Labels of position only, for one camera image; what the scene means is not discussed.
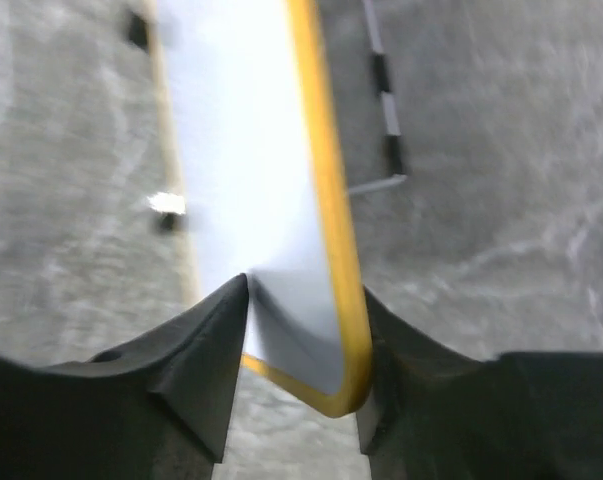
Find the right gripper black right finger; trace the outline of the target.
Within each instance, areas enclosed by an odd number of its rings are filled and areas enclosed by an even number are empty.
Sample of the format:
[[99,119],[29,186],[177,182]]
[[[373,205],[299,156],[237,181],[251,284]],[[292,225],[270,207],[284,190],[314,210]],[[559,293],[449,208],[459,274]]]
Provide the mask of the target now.
[[603,352],[479,361],[366,305],[372,388],[356,421],[373,478],[603,480]]

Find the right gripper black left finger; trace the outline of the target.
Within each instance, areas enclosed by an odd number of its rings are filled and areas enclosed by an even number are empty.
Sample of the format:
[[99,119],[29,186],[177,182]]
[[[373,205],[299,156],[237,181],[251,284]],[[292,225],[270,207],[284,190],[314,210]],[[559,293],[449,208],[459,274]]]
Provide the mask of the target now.
[[223,459],[249,304],[238,275],[86,362],[0,356],[0,479],[208,479]]

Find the orange framed whiteboard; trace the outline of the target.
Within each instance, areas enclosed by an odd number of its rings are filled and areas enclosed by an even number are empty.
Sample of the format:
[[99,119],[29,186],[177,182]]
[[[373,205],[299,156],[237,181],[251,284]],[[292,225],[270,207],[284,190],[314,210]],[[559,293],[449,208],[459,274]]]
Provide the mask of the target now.
[[243,363],[329,417],[372,340],[313,1],[148,1],[160,138],[194,303],[245,274]]

